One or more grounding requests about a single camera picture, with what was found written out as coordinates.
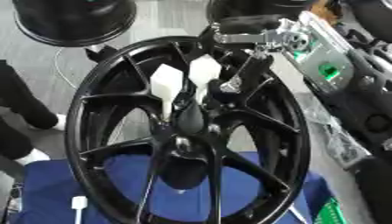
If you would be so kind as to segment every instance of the white connector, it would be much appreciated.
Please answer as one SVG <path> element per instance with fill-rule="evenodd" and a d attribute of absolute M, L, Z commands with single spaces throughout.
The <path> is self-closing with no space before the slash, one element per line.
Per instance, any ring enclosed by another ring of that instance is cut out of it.
<path fill-rule="evenodd" d="M 196 85 L 196 101 L 199 105 L 207 95 L 208 82 L 218 79 L 222 66 L 213 57 L 205 54 L 191 62 L 189 79 Z"/>
<path fill-rule="evenodd" d="M 150 77 L 151 92 L 163 102 L 163 118 L 169 120 L 172 103 L 182 89 L 184 73 L 162 64 Z"/>
<path fill-rule="evenodd" d="M 88 207 L 88 198 L 86 196 L 72 198 L 72 209 L 76 210 L 75 224 L 81 224 L 81 212 L 86 207 Z"/>

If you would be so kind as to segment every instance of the cable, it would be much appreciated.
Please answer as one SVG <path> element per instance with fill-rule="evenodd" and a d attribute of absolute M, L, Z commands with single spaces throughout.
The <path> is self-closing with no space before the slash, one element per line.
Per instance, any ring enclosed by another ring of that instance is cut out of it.
<path fill-rule="evenodd" d="M 60 54 L 62 53 L 64 51 L 64 47 L 61 47 L 57 52 L 56 52 L 56 54 L 54 55 L 54 58 L 53 58 L 53 64 L 54 64 L 54 67 L 55 67 L 55 69 L 56 69 L 56 73 L 57 73 L 57 75 L 61 78 L 61 79 L 63 79 L 71 88 L 76 88 L 76 86 L 61 72 L 61 70 L 60 70 L 60 67 L 59 67 L 59 63 L 58 63 L 58 60 L 59 60 L 59 56 L 60 56 Z"/>

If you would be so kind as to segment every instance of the white cable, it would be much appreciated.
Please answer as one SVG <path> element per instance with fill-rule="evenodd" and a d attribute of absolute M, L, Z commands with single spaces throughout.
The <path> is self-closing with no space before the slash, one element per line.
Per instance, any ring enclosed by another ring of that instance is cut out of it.
<path fill-rule="evenodd" d="M 60 56 L 60 54 L 62 53 L 64 51 L 64 47 L 61 47 L 57 52 L 56 52 L 56 54 L 54 55 L 54 58 L 53 58 L 53 64 L 54 64 L 54 67 L 55 67 L 55 69 L 56 69 L 56 73 L 57 73 L 57 75 L 61 78 L 61 79 L 63 79 L 71 88 L 76 88 L 76 86 L 61 72 L 61 70 L 60 70 L 60 67 L 59 67 L 59 63 L 58 63 L 58 59 L 59 59 L 59 56 Z"/>
<path fill-rule="evenodd" d="M 86 196 L 76 196 L 72 198 L 72 209 L 75 210 L 75 224 L 81 224 L 81 212 L 88 207 Z"/>

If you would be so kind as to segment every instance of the mounting bolt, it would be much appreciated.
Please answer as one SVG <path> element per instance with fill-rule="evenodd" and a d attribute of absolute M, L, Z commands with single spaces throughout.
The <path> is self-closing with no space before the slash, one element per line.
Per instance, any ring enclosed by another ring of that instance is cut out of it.
<path fill-rule="evenodd" d="M 212 123 L 208 126 L 208 131 L 219 134 L 221 133 L 221 127 L 218 124 Z"/>
<path fill-rule="evenodd" d="M 185 137 L 178 136 L 176 137 L 176 145 L 179 149 L 185 149 L 186 151 L 188 151 L 191 147 L 191 142 Z"/>
<path fill-rule="evenodd" d="M 253 213 L 253 210 L 252 210 L 252 209 L 250 209 L 250 210 L 248 210 L 248 211 L 245 212 L 245 216 L 246 216 L 248 219 L 250 219 L 250 220 L 253 218 L 253 215 L 254 215 L 254 213 Z"/>
<path fill-rule="evenodd" d="M 375 78 L 371 77 L 371 76 L 365 76 L 362 78 L 362 80 L 360 80 L 360 87 L 361 88 L 366 88 L 370 85 L 372 85 L 373 83 L 375 83 Z"/>

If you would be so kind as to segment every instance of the white foam block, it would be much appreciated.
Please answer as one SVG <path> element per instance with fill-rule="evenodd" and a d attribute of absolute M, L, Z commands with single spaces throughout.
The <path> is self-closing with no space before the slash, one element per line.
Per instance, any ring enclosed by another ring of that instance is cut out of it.
<path fill-rule="evenodd" d="M 184 73 L 177 68 L 162 64 L 150 77 L 151 92 L 163 102 L 163 117 L 168 120 L 172 103 L 183 87 Z"/>
<path fill-rule="evenodd" d="M 213 57 L 205 54 L 191 62 L 189 79 L 196 85 L 196 101 L 203 102 L 207 94 L 207 84 L 209 81 L 218 79 L 222 66 Z"/>

